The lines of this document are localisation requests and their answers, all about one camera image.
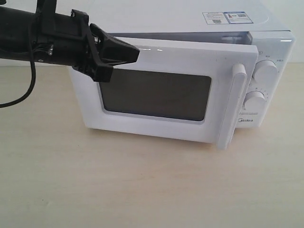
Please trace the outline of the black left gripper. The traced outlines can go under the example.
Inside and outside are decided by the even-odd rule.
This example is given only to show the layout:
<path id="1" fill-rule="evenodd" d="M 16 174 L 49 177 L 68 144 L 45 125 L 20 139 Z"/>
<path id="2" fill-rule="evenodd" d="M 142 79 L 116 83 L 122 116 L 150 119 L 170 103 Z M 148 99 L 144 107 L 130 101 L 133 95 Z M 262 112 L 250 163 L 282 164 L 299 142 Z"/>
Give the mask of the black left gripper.
<path id="1" fill-rule="evenodd" d="M 140 53 L 75 9 L 70 16 L 37 9 L 35 26 L 35 61 L 71 66 L 94 82 L 110 82 L 113 66 L 135 63 Z"/>

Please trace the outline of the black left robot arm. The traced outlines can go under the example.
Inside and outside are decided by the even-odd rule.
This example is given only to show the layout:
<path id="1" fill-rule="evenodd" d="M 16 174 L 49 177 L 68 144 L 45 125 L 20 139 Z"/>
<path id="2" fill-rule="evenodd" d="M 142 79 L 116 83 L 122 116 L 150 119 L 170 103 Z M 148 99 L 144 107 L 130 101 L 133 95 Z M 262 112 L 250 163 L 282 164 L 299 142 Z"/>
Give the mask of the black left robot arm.
<path id="1" fill-rule="evenodd" d="M 37 1 L 34 13 L 0 8 L 0 57 L 71 66 L 95 82 L 109 82 L 116 65 L 135 63 L 139 49 L 89 23 L 73 9 L 56 13 L 55 0 Z"/>

